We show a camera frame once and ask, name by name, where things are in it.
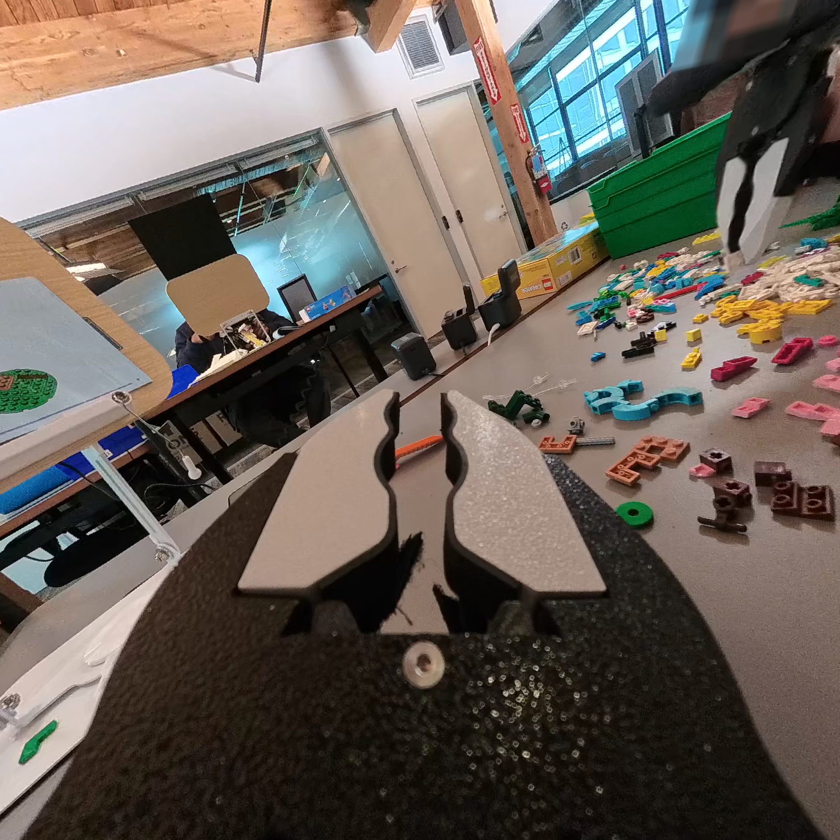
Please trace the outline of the blue lego box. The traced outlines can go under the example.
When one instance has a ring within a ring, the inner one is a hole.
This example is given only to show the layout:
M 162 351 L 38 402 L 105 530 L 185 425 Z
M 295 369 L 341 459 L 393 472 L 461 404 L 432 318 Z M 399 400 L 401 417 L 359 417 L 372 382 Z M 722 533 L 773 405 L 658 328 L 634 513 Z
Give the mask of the blue lego box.
M 315 300 L 300 310 L 300 320 L 310 322 L 315 319 L 320 319 L 331 311 L 342 306 L 344 303 L 355 299 L 355 297 L 356 294 L 353 288 L 349 286 L 340 287 L 339 289 L 321 297 L 318 300 Z

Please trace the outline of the green angled lego plate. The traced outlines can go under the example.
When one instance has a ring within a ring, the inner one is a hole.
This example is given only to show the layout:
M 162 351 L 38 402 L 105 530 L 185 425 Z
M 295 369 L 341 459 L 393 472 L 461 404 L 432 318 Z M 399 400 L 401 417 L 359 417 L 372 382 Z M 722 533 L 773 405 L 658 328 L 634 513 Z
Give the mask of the green angled lego plate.
M 29 761 L 31 761 L 39 752 L 43 743 L 57 730 L 58 728 L 58 720 L 54 719 L 49 721 L 44 727 L 39 729 L 35 735 L 29 738 L 19 755 L 18 764 L 26 765 Z

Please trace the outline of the person's torso brown sweater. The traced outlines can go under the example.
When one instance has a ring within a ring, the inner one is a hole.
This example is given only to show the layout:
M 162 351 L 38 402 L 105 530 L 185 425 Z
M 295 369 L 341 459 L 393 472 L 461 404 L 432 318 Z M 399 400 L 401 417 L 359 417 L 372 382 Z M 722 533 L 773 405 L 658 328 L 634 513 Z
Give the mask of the person's torso brown sweater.
M 731 98 L 702 99 L 683 108 L 679 118 L 679 136 L 686 135 L 719 119 L 732 110 Z

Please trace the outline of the black metal rod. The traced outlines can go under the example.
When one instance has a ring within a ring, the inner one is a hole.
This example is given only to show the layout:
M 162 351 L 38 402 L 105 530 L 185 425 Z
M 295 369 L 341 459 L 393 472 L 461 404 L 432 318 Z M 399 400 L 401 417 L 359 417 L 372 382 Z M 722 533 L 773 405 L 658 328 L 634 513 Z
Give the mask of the black metal rod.
M 263 66 L 266 56 L 268 31 L 270 26 L 270 15 L 272 9 L 272 1 L 265 0 L 263 14 L 261 18 L 261 26 L 259 31 L 258 48 L 255 53 L 255 83 L 259 84 L 263 75 Z

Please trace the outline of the orange brick separator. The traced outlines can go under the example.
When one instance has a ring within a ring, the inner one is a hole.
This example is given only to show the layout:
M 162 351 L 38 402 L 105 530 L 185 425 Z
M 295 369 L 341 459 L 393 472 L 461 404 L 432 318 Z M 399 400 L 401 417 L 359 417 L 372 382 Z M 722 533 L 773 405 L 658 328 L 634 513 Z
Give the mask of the orange brick separator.
M 423 437 L 411 444 L 406 444 L 401 446 L 395 450 L 395 462 L 399 465 L 405 459 L 409 459 L 414 457 L 415 455 L 419 455 L 425 451 L 428 451 L 430 448 L 438 446 L 444 442 L 443 436 L 432 435 Z

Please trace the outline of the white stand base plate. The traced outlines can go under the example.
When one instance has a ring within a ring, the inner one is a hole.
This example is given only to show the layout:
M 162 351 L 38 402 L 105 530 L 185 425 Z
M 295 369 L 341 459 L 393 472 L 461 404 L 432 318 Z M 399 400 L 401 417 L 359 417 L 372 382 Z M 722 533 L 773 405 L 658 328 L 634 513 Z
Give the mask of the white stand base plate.
M 64 764 L 88 735 L 123 647 L 170 571 L 164 568 L 137 586 L 3 694 L 17 703 L 2 711 L 2 816 Z M 26 765 L 18 764 L 25 742 L 54 719 L 58 728 L 38 754 Z

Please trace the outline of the wall air vent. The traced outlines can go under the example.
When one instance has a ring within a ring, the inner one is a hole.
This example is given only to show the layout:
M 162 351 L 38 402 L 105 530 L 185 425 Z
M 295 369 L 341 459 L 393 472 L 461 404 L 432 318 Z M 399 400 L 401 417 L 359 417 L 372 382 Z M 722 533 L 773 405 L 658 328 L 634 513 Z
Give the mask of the wall air vent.
M 396 45 L 410 78 L 429 76 L 445 68 L 426 16 L 410 17 L 404 24 Z

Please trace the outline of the green plastic tray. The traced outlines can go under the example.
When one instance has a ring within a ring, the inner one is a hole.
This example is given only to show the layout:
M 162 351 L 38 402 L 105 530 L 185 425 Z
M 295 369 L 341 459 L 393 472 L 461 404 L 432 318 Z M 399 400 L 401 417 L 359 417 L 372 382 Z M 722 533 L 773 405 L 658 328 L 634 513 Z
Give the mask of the green plastic tray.
M 715 190 L 716 153 L 626 165 L 589 188 L 591 210 L 603 230 L 620 227 Z
M 608 253 L 614 259 L 630 256 L 655 246 L 666 245 L 677 239 L 713 229 L 716 225 L 716 188 L 714 193 L 620 227 L 609 227 L 603 230 L 598 223 Z
M 689 188 L 690 195 L 713 192 L 718 156 L 730 117 L 730 112 L 725 113 L 591 186 L 588 192 L 593 213 L 614 214 L 693 182 L 699 185 Z

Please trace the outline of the pile of mixed lego pieces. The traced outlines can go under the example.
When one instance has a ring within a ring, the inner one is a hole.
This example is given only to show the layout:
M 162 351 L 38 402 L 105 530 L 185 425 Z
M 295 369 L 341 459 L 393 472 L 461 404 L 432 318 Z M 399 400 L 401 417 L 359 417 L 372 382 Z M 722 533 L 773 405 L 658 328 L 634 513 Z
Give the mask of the pile of mixed lego pieces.
M 664 320 L 680 303 L 693 301 L 700 312 L 692 323 L 716 320 L 721 326 L 745 322 L 738 335 L 753 344 L 782 338 L 782 323 L 792 316 L 814 316 L 838 302 L 838 203 L 829 210 L 784 225 L 809 228 L 789 254 L 772 242 L 759 264 L 743 276 L 726 267 L 718 231 L 697 237 L 690 247 L 641 259 L 610 275 L 593 298 L 570 304 L 581 337 L 614 327 L 631 331 L 645 324 L 655 333 L 676 325 Z

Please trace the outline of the dark grey power adapter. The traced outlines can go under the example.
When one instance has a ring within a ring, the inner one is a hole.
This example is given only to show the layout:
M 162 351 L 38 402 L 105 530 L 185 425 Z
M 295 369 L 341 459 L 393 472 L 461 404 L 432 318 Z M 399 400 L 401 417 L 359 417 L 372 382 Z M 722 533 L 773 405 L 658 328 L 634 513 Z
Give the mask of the dark grey power adapter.
M 437 363 L 425 338 L 417 332 L 407 332 L 391 344 L 396 361 L 413 381 L 437 372 Z

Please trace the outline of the black office chair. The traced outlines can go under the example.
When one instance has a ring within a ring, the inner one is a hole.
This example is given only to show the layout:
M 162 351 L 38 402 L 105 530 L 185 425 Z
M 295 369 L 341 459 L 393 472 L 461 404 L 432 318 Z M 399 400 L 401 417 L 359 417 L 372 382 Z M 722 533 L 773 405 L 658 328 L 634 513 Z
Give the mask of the black office chair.
M 128 521 L 55 537 L 50 537 L 46 528 L 26 528 L 17 537 L 2 541 L 2 573 L 36 594 L 68 585 L 147 540 L 141 526 Z

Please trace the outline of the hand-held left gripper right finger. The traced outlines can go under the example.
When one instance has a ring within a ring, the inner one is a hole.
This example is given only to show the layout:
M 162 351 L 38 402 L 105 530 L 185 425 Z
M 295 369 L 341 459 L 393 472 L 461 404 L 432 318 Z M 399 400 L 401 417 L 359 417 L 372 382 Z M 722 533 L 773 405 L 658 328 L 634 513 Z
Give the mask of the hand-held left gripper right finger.
M 606 593 L 543 454 L 509 421 L 457 391 L 440 399 L 446 446 L 444 546 L 532 602 Z

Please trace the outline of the teal curved lego piece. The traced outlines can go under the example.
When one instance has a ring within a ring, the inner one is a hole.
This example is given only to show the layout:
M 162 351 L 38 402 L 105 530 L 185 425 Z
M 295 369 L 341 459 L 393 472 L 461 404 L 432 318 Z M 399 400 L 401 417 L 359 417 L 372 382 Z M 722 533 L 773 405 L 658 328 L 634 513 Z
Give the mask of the teal curved lego piece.
M 701 391 L 696 388 L 678 387 L 663 391 L 643 402 L 622 401 L 616 403 L 612 407 L 611 413 L 617 421 L 636 422 L 648 419 L 669 406 L 696 407 L 703 404 L 704 398 Z
M 616 407 L 630 404 L 629 397 L 644 391 L 639 380 L 624 380 L 617 385 L 595 391 L 584 392 L 584 400 L 594 415 L 612 414 Z

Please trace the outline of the dark brown lego plate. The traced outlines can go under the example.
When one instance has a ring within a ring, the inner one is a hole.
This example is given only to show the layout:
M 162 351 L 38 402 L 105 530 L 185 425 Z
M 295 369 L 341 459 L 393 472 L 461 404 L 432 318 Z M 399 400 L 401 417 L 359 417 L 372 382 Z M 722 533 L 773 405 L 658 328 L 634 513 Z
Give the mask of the dark brown lego plate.
M 836 505 L 833 489 L 825 485 L 805 486 L 793 480 L 773 484 L 770 509 L 774 516 L 834 522 Z

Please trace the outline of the tall black charging case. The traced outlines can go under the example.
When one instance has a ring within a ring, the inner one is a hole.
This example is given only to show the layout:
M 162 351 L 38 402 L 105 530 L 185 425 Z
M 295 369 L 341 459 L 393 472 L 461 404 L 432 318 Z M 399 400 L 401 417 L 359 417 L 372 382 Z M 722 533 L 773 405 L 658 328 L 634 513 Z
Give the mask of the tall black charging case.
M 518 263 L 510 259 L 498 269 L 499 288 L 478 306 L 478 311 L 486 329 L 505 329 L 511 326 L 521 315 L 522 307 L 518 298 L 520 274 Z

